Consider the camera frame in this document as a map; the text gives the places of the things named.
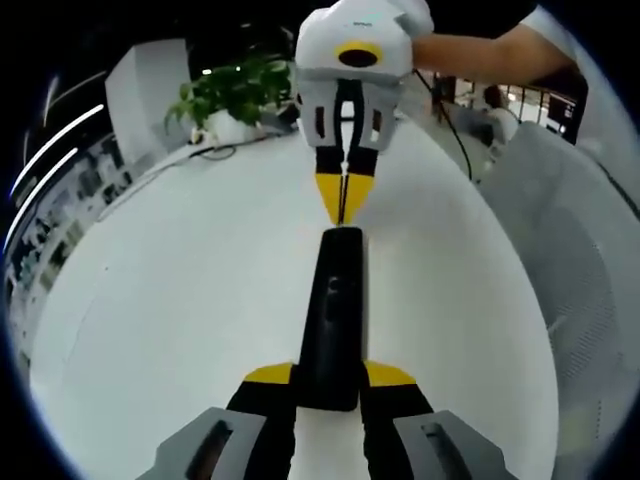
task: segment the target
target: white tabletop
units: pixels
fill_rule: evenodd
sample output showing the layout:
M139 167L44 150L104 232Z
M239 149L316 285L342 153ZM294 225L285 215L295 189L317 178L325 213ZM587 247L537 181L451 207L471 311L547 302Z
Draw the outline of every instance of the white tabletop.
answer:
M331 227L313 158L294 135L224 162L193 159L78 245L43 312L31 386L88 478L142 474L163 440L224 407L245 374L297 360ZM413 375L436 410L498 444L521 480L550 478L553 359L508 238L414 125L400 124L378 165L356 219L369 241L369 358ZM299 410L290 478L368 478L358 416Z

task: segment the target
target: led light strip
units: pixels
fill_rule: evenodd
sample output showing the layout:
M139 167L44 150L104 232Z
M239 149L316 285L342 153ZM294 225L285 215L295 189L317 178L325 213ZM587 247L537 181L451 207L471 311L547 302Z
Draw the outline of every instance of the led light strip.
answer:
M44 188L44 186L49 182L49 180L51 180L51 177L53 177L55 175L55 173L58 170L60 170L60 168L65 163L67 163L69 161L69 159L71 157L73 157L76 153L78 153L78 149L74 148L69 153L67 153L64 157L62 157L58 161L58 163L56 163L53 166L53 168L51 170L49 170L44 177L42 177L42 180L40 180L40 182L38 182L38 184L33 188L33 190L31 190L31 193L29 194L27 199L24 201L24 203L20 207L20 210L18 210L18 213L16 214L15 218L13 219L13 222L11 222L11 226L9 227L9 231L7 232L7 238L5 239L4 246L2 247L2 253L5 253L5 251L7 250L7 245L9 245L9 242L11 241L11 237L13 236L13 233L14 233L15 229L18 227L18 225L22 221L22 218L27 213L27 210L29 210L29 207L31 206L33 201L38 196L38 193L40 193L40 190L42 190Z
M15 192L16 188L18 187L20 182L24 179L24 177L27 175L27 173L29 173L29 170L31 170L33 168L33 166L40 159L40 157L42 157L47 152L47 150L49 150L51 148L51 146L54 143L56 143L58 140L60 140L62 137L64 137L67 133L69 133L71 130L73 130L78 125L80 125L82 122L84 122L86 119L92 117L93 115L95 115L96 113L98 113L99 111L101 111L103 109L104 109L104 105L102 105L102 104L93 107L91 110L89 110L88 112L85 112L82 115L80 115L73 122L71 122L69 125L67 125L62 130L60 130L58 133L56 133L53 137L51 137L47 141L47 143L45 143L42 146L42 148L40 148L40 150L38 150L36 152L36 154L31 158L31 160L29 160L27 165L22 169L22 171L18 175L18 178L16 178L16 181L13 184L13 187L11 188L11 191L9 192L9 196L13 196L13 193Z

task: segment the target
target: green leaves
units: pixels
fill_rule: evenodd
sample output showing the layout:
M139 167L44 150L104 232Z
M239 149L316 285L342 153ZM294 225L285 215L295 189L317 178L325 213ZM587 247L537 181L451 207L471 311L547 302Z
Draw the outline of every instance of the green leaves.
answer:
M172 105L165 117L180 121L185 115L204 128L207 118L227 110L238 121L256 125L264 107L291 96L289 65L279 56L250 56L236 65L212 69L209 75L184 84L178 92L180 101Z

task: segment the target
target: human arm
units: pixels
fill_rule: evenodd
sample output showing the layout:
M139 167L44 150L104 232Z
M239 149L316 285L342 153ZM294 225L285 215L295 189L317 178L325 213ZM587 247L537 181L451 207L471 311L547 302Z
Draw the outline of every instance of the human arm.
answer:
M517 25L497 39L443 34L419 37L413 41L414 66L482 83L529 84L573 64L566 49L538 33L537 24L533 28Z

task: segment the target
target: potted plant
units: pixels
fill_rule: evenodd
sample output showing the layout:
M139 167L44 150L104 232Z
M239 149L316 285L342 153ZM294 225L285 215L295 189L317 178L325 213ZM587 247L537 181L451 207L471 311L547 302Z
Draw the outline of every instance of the potted plant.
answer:
M257 139L262 113L291 98L289 64L278 55L249 56L183 84L179 96L167 112L165 128L171 119L187 117L195 124L194 143L205 139L222 146Z

